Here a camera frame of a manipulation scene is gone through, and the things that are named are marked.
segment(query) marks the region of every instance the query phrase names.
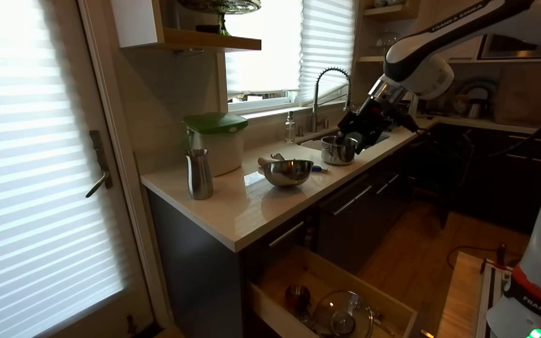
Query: window blind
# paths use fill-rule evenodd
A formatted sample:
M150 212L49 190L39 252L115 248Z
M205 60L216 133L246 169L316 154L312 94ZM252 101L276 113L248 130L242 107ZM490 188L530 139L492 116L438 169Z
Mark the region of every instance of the window blind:
M261 11L227 17L231 34L263 39L263 53L225 54L227 94L284 90L293 92L284 105L310 103L314 83L325 68L351 69L353 6L353 0L272 0L263 2ZM319 92L344 85L344 75L327 73ZM265 101L271 100L255 103L254 111L272 109Z
M0 336L36 336L124 287L113 212L38 0L0 2Z

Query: open drawer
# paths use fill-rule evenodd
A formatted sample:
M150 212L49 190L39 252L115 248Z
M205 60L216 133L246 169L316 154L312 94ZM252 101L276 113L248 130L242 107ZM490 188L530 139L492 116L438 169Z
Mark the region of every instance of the open drawer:
M289 285L306 285L310 289L312 310L317 300L331 291L355 291L376 314L381 314L383 325L394 332L394 336L413 336L417 321L415 310L299 246L289 248L284 255L276 257L265 269L263 276L255 284L250 284L254 314L257 314L280 336L316 336L284 306L284 295ZM370 336L389 338L389 334L378 327Z

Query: drawer contents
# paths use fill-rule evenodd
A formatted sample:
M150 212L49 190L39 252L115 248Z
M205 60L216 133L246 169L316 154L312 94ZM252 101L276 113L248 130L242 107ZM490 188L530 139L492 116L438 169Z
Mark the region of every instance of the drawer contents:
M280 336L411 336L417 314L323 257L291 248L250 284L254 314Z

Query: kitchen counter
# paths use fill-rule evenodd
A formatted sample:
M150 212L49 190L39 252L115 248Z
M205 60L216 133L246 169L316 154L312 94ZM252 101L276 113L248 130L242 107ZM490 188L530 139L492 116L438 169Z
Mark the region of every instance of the kitchen counter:
M453 124L513 133L533 131L533 128L447 116L417 118L417 122L421 128ZM364 173L374 163L396 152L415 137L415 133L396 128L385 141L363 150L349 165L344 167L325 165L321 161L321 150L301 145L272 143L246 152L240 169L216 177L214 193L205 201L193 201L190 197L186 190L186 173L182 167L147 173L141 177L141 182L197 223L203 231L218 238L225 248L231 252L240 252L280 223L338 190L348 180ZM312 160L314 163L327 167L329 173L312 173L302 186L293 190L278 190L257 173L257 158L269 158L274 152L280 152L286 158Z

